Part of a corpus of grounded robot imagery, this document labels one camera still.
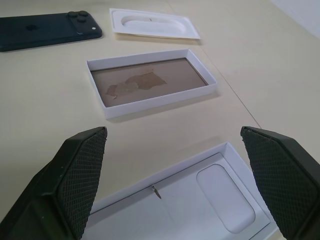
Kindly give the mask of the white moulded paper tray insert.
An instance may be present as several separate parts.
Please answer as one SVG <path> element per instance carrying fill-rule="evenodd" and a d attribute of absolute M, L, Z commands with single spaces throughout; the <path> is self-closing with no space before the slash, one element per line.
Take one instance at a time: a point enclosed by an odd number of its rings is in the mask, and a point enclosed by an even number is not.
<path fill-rule="evenodd" d="M 166 39 L 201 38 L 191 20 L 184 16 L 118 8 L 111 8 L 109 15 L 112 31 L 116 34 Z"/>

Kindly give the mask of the white box with recessed liner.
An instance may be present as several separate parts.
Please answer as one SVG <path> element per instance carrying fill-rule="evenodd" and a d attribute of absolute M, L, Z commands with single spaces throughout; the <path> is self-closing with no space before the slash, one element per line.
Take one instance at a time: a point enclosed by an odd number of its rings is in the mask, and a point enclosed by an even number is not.
<path fill-rule="evenodd" d="M 96 201 L 81 240 L 269 240 L 277 230 L 226 142 Z"/>

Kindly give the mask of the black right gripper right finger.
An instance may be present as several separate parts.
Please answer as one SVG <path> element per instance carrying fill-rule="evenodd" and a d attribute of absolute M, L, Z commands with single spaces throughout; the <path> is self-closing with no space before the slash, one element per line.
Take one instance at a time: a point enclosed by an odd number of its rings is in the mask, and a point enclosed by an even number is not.
<path fill-rule="evenodd" d="M 256 186 L 286 240 L 320 240 L 320 164 L 293 138 L 240 131 Z"/>

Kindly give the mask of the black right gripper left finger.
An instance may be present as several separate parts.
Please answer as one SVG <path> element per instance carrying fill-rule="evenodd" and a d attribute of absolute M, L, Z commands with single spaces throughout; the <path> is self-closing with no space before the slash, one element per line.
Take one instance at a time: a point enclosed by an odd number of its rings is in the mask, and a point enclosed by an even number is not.
<path fill-rule="evenodd" d="M 0 222 L 0 240 L 81 240 L 99 186 L 108 131 L 66 139 Z"/>

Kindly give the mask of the white box with brown bottom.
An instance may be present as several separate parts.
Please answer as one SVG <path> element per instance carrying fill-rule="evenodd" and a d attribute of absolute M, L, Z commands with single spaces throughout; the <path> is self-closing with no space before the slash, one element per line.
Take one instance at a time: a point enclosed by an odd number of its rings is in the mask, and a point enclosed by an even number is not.
<path fill-rule="evenodd" d="M 191 49 L 86 62 L 105 118 L 210 95 L 218 82 Z"/>

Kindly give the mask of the dark blue smartphone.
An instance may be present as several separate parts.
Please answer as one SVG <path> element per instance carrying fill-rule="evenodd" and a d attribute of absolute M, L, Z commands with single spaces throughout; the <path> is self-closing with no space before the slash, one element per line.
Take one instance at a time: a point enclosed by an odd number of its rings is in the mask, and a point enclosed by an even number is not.
<path fill-rule="evenodd" d="M 84 10 L 0 17 L 0 52 L 98 39 L 103 32 Z"/>

